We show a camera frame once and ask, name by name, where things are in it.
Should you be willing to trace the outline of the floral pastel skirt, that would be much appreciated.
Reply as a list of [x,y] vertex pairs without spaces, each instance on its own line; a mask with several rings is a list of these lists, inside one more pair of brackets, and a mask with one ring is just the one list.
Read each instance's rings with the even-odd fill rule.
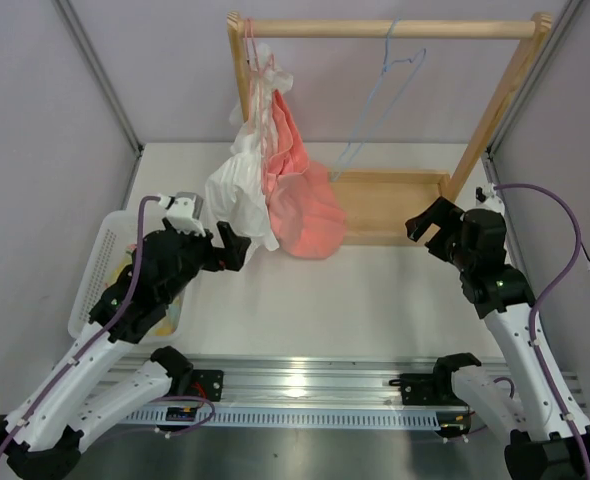
[[[105,286],[109,287],[115,283],[121,271],[132,264],[132,254],[136,244],[128,244],[123,254],[119,257],[116,267],[107,276]],[[146,334],[147,338],[166,337],[173,335],[179,326],[180,314],[183,305],[184,292],[181,292],[168,306],[165,316]]]

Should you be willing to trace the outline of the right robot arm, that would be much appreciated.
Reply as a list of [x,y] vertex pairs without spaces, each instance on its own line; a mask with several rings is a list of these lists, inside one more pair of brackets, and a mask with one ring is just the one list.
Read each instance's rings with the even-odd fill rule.
[[590,420],[554,361],[528,280],[510,265],[501,200],[464,211],[444,197],[407,220],[407,236],[435,230],[428,252],[459,272],[462,292],[499,346],[511,396],[470,354],[441,357],[431,380],[443,403],[471,407],[504,446],[513,479],[590,479]]

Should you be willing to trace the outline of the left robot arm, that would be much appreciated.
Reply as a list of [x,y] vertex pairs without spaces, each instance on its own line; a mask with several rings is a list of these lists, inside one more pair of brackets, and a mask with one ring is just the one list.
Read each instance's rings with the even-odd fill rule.
[[156,349],[129,378],[92,390],[113,365],[167,314],[202,271],[238,271],[251,241],[218,222],[222,246],[206,232],[182,233],[171,223],[138,232],[132,262],[90,311],[71,349],[39,389],[0,421],[0,460],[21,479],[63,479],[81,455],[131,412],[156,400],[211,405],[193,379],[193,364],[171,346]]

